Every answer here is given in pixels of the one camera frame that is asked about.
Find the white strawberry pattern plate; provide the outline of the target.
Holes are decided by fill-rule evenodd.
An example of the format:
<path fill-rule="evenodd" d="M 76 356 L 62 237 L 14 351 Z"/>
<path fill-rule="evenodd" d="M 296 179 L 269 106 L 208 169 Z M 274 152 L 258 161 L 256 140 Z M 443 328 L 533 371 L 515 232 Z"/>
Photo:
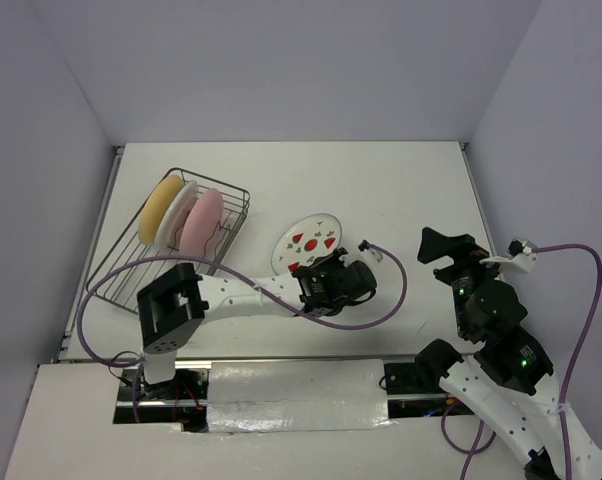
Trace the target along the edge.
<path fill-rule="evenodd" d="M 342 225 L 328 213 L 306 216 L 288 228 L 275 244 L 271 267 L 275 274 L 310 266 L 319 257 L 330 254 L 342 239 Z"/>

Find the pink plate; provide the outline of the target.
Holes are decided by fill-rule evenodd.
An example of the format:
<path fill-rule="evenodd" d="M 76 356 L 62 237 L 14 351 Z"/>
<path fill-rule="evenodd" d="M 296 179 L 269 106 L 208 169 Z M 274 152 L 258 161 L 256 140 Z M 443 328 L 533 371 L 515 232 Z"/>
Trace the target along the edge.
<path fill-rule="evenodd" d="M 208 243 L 216 235 L 222 220 L 224 201 L 215 188 L 208 189 L 188 214 L 179 242 L 179 253 L 204 257 Z"/>

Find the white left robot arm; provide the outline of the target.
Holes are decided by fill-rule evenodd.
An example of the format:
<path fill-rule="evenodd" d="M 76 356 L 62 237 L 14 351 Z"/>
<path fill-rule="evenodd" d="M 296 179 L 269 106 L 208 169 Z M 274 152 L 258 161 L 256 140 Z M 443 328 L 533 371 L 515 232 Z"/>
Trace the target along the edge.
<path fill-rule="evenodd" d="M 372 298 L 374 270 L 383 256 L 370 249 L 351 254 L 343 248 L 309 266 L 268 278 L 201 275 L 191 263 L 170 268 L 137 293 L 143 345 L 141 386 L 154 398 L 176 389 L 177 351 L 204 323 L 238 317 L 323 319 Z"/>

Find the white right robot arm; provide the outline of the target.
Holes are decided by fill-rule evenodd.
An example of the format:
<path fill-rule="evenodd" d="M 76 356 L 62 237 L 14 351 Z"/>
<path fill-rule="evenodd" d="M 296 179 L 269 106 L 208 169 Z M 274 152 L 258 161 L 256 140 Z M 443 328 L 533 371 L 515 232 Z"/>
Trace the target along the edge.
<path fill-rule="evenodd" d="M 558 376 L 542 344 L 522 326 L 528 312 L 504 270 L 528 273 L 542 248 L 515 239 L 505 256 L 480 247 L 469 234 L 446 236 L 425 227 L 417 259 L 443 257 L 434 270 L 450 286 L 458 336 L 480 348 L 462 356 L 437 339 L 415 358 L 416 379 L 425 390 L 457 398 L 484 422 L 522 464 L 528 479 L 602 479 L 602 449 L 567 401 L 576 362 Z"/>

